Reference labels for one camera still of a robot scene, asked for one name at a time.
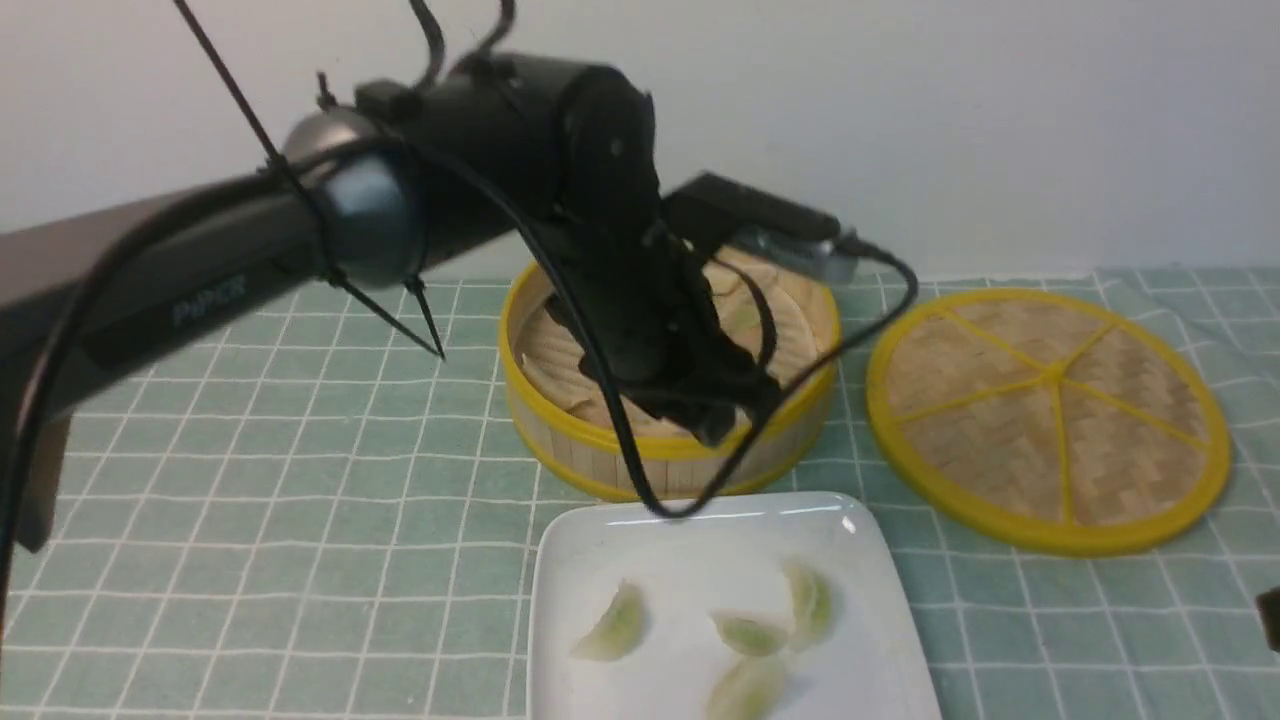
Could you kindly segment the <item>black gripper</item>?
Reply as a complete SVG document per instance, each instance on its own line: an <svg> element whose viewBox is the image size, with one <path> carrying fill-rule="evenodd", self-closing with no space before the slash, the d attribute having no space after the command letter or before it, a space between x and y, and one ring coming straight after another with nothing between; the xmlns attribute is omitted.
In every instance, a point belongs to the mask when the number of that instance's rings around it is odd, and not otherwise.
<svg viewBox="0 0 1280 720"><path fill-rule="evenodd" d="M721 325L703 274L707 255L666 225L627 240L567 225L552 231L547 251L617 389L645 415L714 447L739 413L759 421L781 405L780 382Z"/></svg>

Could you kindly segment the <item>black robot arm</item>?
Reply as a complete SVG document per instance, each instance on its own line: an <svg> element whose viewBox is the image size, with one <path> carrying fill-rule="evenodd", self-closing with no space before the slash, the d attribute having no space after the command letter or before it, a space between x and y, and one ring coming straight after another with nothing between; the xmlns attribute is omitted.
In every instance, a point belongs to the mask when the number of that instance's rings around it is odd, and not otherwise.
<svg viewBox="0 0 1280 720"><path fill-rule="evenodd" d="M782 404L721 328L703 266L741 204L704 174L660 195L652 95L616 68L489 55L374 81L234 179L3 237L3 552L47 542L51 429L119 380L308 281L367 302L516 232L607 397L714 447Z"/></svg>

